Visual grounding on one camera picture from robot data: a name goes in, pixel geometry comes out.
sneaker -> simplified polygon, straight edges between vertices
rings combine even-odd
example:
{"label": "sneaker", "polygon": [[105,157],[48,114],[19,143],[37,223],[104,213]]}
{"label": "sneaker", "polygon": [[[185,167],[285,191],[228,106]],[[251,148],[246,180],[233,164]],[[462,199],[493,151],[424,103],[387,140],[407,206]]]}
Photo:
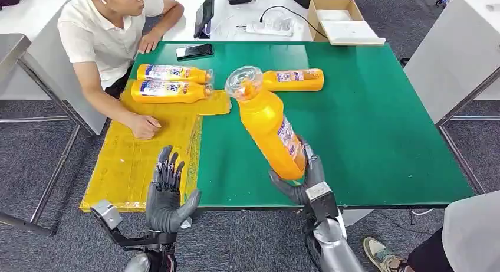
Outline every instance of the sneaker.
{"label": "sneaker", "polygon": [[377,266],[380,272],[404,272],[408,262],[396,257],[385,245],[374,238],[365,238],[363,248],[366,256]]}

metal table leg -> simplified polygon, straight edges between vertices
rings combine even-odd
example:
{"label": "metal table leg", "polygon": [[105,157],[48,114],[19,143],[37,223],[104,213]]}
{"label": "metal table leg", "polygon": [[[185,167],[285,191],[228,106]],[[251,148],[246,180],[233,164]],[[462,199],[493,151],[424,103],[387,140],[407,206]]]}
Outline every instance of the metal table leg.
{"label": "metal table leg", "polygon": [[493,82],[495,82],[495,80],[499,78],[500,78],[500,67],[498,67],[492,74],[490,74],[486,79],[484,79],[484,81],[481,82],[480,85],[478,85],[474,90],[472,90],[464,99],[462,99],[462,101],[460,101],[439,122],[436,123],[436,127],[439,129],[439,131],[445,138],[446,143],[448,143],[448,145],[450,146],[453,154],[455,155],[455,158],[458,160],[461,167],[463,167],[465,175],[471,181],[476,191],[479,192],[480,194],[484,194],[485,190],[481,185],[481,183],[478,181],[477,177],[474,175],[474,172],[472,171],[471,167],[467,164],[467,161],[463,157],[457,145],[454,143],[450,134],[446,130],[445,123],[448,122],[449,120],[499,120],[495,116],[492,117],[465,116],[465,117],[456,117],[457,119],[453,119],[459,111],[461,111],[468,103],[474,100],[475,97],[481,94],[484,90],[486,90],[486,88],[488,88]]}
{"label": "metal table leg", "polygon": [[52,176],[49,179],[47,186],[45,187],[44,193],[42,197],[38,201],[38,205],[35,208],[35,212],[31,217],[30,221],[26,221],[23,219],[19,219],[12,215],[8,215],[6,213],[0,212],[0,222],[5,224],[18,227],[22,230],[27,230],[30,232],[34,232],[40,235],[49,236],[53,235],[54,232],[48,228],[44,228],[38,225],[38,221],[40,220],[40,216],[43,213],[43,210],[47,204],[48,198],[54,189],[55,183],[59,178],[59,175],[63,169],[63,166],[70,154],[71,148],[77,138],[78,132],[80,128],[83,127],[90,135],[94,135],[94,131],[85,124],[84,120],[73,110],[71,110],[66,104],[59,98],[57,95],[48,87],[41,79],[38,74],[29,67],[29,65],[20,58],[17,62],[21,68],[35,81],[35,83],[49,96],[50,99],[55,101],[61,109],[66,113],[66,116],[49,116],[49,117],[25,117],[25,118],[17,118],[17,119],[0,119],[0,123],[29,123],[29,122],[57,122],[63,120],[73,120],[75,122],[75,128],[71,132],[71,136],[69,141],[66,143],[64,151],[57,162],[57,165],[52,173]]}

gray carpet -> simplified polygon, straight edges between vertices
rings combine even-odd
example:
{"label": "gray carpet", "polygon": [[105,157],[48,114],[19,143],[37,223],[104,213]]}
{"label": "gray carpet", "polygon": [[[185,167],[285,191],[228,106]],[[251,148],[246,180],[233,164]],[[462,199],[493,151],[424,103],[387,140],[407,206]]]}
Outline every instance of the gray carpet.
{"label": "gray carpet", "polygon": [[[356,0],[365,19],[386,37],[398,57],[410,56],[442,8],[435,0]],[[478,102],[468,113],[498,114],[496,102]],[[0,101],[0,117],[57,113],[45,101]],[[500,127],[494,122],[452,122],[449,131],[487,191],[500,189]],[[0,124],[0,211],[29,218],[63,151],[73,124]],[[93,218],[77,209],[104,135],[77,138],[41,224],[57,228],[42,238],[0,224],[0,271],[122,271],[135,253],[112,244]],[[121,230],[145,230],[144,214],[123,214]],[[395,253],[408,253],[442,225],[443,211],[415,217],[406,210],[377,210],[347,228],[348,241],[367,271],[361,241],[372,236]],[[178,236],[178,271],[314,271],[302,245],[302,217],[293,211],[204,212]]]}

robotic arm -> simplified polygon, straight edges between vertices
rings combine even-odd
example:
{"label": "robotic arm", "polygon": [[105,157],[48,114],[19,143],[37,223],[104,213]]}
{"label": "robotic arm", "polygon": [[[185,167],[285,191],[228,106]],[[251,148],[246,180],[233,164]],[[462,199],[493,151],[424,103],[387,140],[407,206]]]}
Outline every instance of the robotic arm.
{"label": "robotic arm", "polygon": [[90,211],[106,231],[107,235],[124,250],[143,253],[133,257],[125,272],[176,271],[174,256],[177,231],[186,218],[197,209],[201,192],[195,189],[187,201],[180,206],[180,176],[184,162],[175,169],[178,157],[172,155],[172,145],[163,148],[154,167],[153,182],[149,185],[146,201],[146,222],[148,232],[140,238],[127,238],[121,234],[118,225],[122,218],[118,210],[102,200]]}
{"label": "robotic arm", "polygon": [[[342,215],[330,187],[325,182],[323,164],[311,147],[303,142],[308,159],[303,185],[292,186],[273,170],[272,183],[293,202],[305,205],[305,245],[313,263],[321,272],[363,272],[363,268],[347,244]],[[146,202],[146,221],[149,230],[140,238],[127,238],[118,229],[122,218],[116,208],[106,200],[91,207],[108,236],[124,250],[143,253],[129,261],[125,272],[176,271],[174,256],[177,230],[181,223],[198,207],[201,192],[195,189],[186,203],[180,206],[179,184],[184,162],[175,169],[177,153],[172,146],[162,149],[154,168],[153,182],[149,185]],[[314,261],[308,240],[320,254],[319,264]]]}
{"label": "robotic arm", "polygon": [[[305,205],[306,230],[304,244],[311,261],[320,272],[364,272],[361,263],[347,244],[346,228],[335,196],[325,182],[323,164],[304,144],[308,159],[303,185],[292,186],[283,181],[273,170],[269,172],[272,183],[293,202]],[[308,239],[312,238],[315,250],[320,253],[319,264],[314,260]]]}

person's leg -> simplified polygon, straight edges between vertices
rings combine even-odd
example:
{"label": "person's leg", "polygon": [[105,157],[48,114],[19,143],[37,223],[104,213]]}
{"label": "person's leg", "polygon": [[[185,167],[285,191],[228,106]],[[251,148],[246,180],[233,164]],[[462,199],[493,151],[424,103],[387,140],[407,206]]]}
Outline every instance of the person's leg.
{"label": "person's leg", "polygon": [[127,81],[129,80],[130,72],[132,71],[133,64],[129,67],[124,76],[115,81],[113,85],[106,87],[104,92],[113,96],[115,99],[119,99],[123,90],[125,90],[125,86],[127,86]]}
{"label": "person's leg", "polygon": [[408,255],[415,272],[453,272],[443,248],[442,232],[443,228],[436,231]]}
{"label": "person's leg", "polygon": [[416,247],[408,260],[396,257],[385,245],[374,238],[365,238],[363,247],[370,261],[381,272],[453,272],[446,258],[439,229]]}

